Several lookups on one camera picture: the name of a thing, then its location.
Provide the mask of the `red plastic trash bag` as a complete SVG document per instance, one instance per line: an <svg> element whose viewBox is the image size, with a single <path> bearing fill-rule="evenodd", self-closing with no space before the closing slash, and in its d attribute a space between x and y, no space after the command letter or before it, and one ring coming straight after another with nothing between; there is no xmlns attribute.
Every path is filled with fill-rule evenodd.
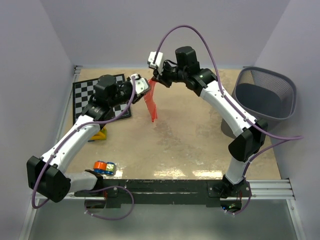
<svg viewBox="0 0 320 240"><path fill-rule="evenodd" d="M144 101L145 101L147 110L148 110L148 112L150 114L151 121L154 123L155 120L158 118L157 105L156 105L156 103L154 101L154 91L155 91L156 82L153 81L152 79L149 79L148 83L150 85L150 90L144 96Z"/></svg>

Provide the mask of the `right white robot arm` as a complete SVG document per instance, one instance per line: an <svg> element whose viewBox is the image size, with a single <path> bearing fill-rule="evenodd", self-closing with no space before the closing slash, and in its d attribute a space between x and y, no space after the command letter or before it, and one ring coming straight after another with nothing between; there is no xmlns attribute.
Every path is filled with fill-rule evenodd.
<svg viewBox="0 0 320 240"><path fill-rule="evenodd" d="M208 68L201 68L196 51L191 46L175 50L176 63L165 60L161 52L152 51L147 64L153 69L157 83L169 88L172 83L184 83L197 96L214 107L230 127L234 140L228 145L232 158L222 180L212 187L220 198L235 196L244 184L244 171L249 160L265 142L263 130L268 128L265 120L257 120L246 112L223 87L217 76Z"/></svg>

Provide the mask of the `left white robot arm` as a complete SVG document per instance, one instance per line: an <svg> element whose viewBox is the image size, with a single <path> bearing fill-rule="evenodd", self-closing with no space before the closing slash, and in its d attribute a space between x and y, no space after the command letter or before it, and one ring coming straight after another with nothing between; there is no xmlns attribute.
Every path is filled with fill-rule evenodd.
<svg viewBox="0 0 320 240"><path fill-rule="evenodd" d="M27 179L33 190L32 197L39 193L58 203L72 192L87 191L92 196L99 196L104 190L101 174L92 170L66 174L67 168L85 143L106 124L121 117L118 114L110 118L115 107L125 105L124 111L127 111L150 89L148 80L137 73L130 75L123 83L118 83L113 75L99 77L88 104L67 134L41 157L32 156L27 161Z"/></svg>

